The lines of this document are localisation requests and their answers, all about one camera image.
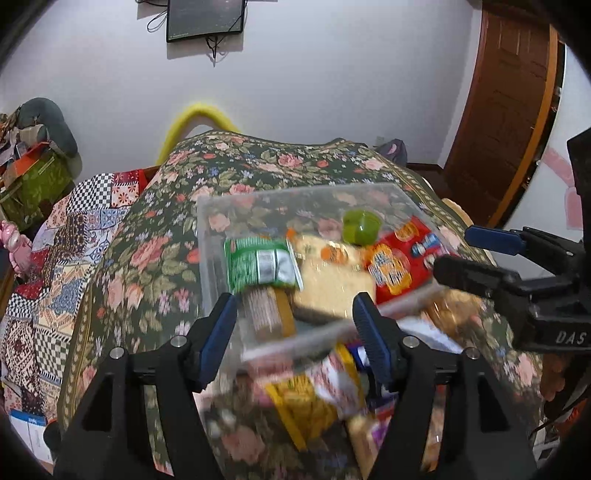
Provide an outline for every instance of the wooden furniture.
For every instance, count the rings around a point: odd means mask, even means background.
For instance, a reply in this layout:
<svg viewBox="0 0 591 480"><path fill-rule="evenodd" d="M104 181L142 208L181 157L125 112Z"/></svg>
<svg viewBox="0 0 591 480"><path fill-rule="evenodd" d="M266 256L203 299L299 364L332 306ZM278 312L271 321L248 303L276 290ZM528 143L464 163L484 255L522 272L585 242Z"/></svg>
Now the wooden furniture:
<svg viewBox="0 0 591 480"><path fill-rule="evenodd" d="M13 288L14 270L8 258L8 250L0 247L0 319L4 317Z"/></svg>
<svg viewBox="0 0 591 480"><path fill-rule="evenodd" d="M539 17L485 2L466 108L444 168L455 202L496 226L534 160L554 93L558 36Z"/></svg>

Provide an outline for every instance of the orange box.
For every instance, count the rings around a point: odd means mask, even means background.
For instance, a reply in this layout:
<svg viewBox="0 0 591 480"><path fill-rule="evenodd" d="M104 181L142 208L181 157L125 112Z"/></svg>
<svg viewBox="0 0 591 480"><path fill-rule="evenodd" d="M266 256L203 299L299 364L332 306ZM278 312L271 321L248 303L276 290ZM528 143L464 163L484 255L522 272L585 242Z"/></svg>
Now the orange box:
<svg viewBox="0 0 591 480"><path fill-rule="evenodd" d="M39 160L42 153L45 149L49 147L49 142L40 142L34 147L32 147L27 153L25 153L21 158L12 162L4 175L2 175L2 179L4 180L4 185L8 188L14 181L22 176L29 168L33 166L33 164Z"/></svg>

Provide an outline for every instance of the yellow package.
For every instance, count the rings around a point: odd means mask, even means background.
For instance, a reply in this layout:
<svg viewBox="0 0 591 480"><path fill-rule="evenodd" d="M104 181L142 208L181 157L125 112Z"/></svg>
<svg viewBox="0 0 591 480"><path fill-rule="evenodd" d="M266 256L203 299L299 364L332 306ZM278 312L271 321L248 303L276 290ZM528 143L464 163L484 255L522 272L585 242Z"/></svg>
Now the yellow package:
<svg viewBox="0 0 591 480"><path fill-rule="evenodd" d="M359 374L344 345L304 373L268 384L265 390L298 450L305 450L338 419L365 408Z"/></svg>

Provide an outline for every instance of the bed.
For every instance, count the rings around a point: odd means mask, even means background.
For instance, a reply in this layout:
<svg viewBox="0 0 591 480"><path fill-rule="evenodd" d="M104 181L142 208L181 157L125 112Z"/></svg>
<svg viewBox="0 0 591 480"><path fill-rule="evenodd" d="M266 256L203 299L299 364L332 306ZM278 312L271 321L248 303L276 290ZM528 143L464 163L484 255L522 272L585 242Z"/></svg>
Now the bed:
<svg viewBox="0 0 591 480"><path fill-rule="evenodd" d="M346 140L292 145L208 132L179 143L140 194L141 176L103 174L79 184L35 239L35 274L12 295L2 321L7 408L57 418L66 429L106 352L116 345L131 352L157 348L207 313L201 310L194 234L203 195L395 182L460 255L491 262L463 242L466 222L420 176ZM340 228L311 212L293 221L311 222L321 235ZM213 218L210 225L222 231L230 220ZM484 302L462 343L482 351L533 429L540 420L541 362L513 351L510 335L506 321ZM210 439L228 478L360 478L340 423L317 447L297 452L253 383L237 382L196 401L200 413L221 427ZM146 390L146 405L154 462L170 472L153 390Z"/></svg>

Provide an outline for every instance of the clear plastic box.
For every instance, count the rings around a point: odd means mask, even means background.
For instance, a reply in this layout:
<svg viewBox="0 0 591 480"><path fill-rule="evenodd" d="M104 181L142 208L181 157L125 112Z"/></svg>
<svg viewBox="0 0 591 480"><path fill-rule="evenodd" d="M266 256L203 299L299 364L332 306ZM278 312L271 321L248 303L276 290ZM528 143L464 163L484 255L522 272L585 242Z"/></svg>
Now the clear plastic box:
<svg viewBox="0 0 591 480"><path fill-rule="evenodd" d="M220 197L201 197L197 204L197 237L200 250L200 276L203 313L208 314L220 294L229 291L223 244L227 238L252 235L285 237L288 228L340 240L339 222L351 209L377 213L383 220L378 238L407 223L414 215L421 219L452 252L445 238L408 196L394 183L355 183L301 187ZM402 318L417 313L444 287L434 280L379 305L384 316ZM240 368L264 369L279 360L302 358L332 348L354 338L356 329L350 320L306 328L289 338L257 343L242 309L222 369L228 374Z"/></svg>

